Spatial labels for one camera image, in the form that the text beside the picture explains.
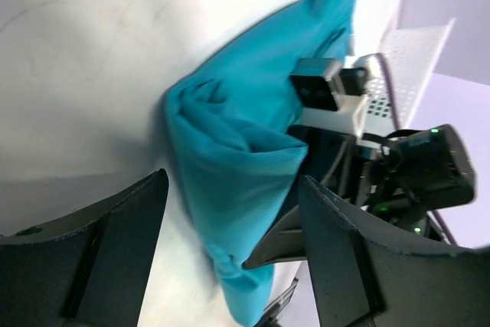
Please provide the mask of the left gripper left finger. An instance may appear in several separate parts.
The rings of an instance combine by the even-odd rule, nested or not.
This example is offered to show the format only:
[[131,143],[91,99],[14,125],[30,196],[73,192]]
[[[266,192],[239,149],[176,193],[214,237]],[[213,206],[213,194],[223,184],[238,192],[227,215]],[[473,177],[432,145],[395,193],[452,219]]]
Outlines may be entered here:
[[168,197],[158,170],[1,240],[3,326],[135,326]]

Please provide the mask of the teal t-shirt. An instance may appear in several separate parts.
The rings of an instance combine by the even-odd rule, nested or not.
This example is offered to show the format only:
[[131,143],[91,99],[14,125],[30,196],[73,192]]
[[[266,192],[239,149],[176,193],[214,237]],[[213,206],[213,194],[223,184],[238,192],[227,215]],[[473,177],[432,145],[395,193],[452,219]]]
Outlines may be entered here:
[[183,195],[233,319],[255,325],[274,268],[243,263],[272,225],[307,146],[287,134],[302,58],[343,60],[356,0],[299,0],[232,40],[171,88],[165,115]]

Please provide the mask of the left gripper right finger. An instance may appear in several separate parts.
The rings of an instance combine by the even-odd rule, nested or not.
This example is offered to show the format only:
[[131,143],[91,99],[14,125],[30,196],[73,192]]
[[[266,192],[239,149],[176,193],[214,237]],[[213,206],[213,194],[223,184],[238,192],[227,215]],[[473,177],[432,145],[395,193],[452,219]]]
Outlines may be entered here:
[[315,179],[299,212],[323,326],[487,326],[489,250],[457,247],[393,226]]

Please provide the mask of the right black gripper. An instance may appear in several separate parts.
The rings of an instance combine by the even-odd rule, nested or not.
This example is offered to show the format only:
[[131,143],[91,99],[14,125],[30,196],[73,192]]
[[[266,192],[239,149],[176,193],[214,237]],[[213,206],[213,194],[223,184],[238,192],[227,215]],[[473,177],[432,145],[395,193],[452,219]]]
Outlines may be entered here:
[[299,174],[397,227],[415,227],[428,212],[468,204],[475,172],[462,140],[449,124],[401,129],[387,136],[353,135],[294,125],[288,134],[307,145]]

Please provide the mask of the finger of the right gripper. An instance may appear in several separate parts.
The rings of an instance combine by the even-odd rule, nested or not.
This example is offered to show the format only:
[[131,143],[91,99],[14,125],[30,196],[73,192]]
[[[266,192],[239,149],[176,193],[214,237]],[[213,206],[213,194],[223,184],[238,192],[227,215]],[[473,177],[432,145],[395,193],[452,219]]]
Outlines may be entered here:
[[243,268],[253,270],[276,263],[306,260],[299,206],[279,217],[244,261]]

